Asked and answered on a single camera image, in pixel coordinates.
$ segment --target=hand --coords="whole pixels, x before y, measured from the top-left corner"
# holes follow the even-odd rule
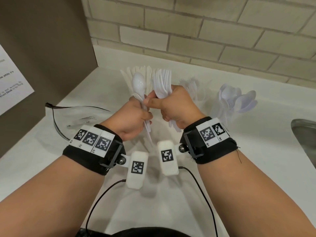
[[[143,130],[145,120],[152,118],[152,113],[143,110],[140,102],[132,96],[124,106],[101,125],[114,131],[123,141],[128,141]]]
[[[175,120],[180,129],[205,117],[183,86],[171,85],[171,88],[172,94],[163,99],[157,99],[156,93],[152,91],[144,100],[144,105],[160,109],[162,118],[167,122]]]

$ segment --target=sink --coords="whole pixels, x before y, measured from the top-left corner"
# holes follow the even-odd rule
[[[291,122],[291,128],[306,155],[316,168],[316,122],[294,119]]]

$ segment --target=wall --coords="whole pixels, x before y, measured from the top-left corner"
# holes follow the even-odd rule
[[[0,44],[35,90],[0,116],[1,157],[97,63],[80,0],[1,0],[0,13]]]
[[[94,45],[316,88],[316,0],[82,0]]]

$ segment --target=wristband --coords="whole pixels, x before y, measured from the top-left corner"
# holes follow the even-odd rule
[[[185,143],[197,164],[206,164],[237,150],[218,118],[204,117],[186,127],[180,143]]]
[[[63,155],[100,175],[106,175],[116,165],[121,154],[126,154],[122,139],[110,129],[83,125],[64,149]]]

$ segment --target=backsplash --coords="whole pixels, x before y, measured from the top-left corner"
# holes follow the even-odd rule
[[[316,0],[82,0],[92,43],[316,89]]]

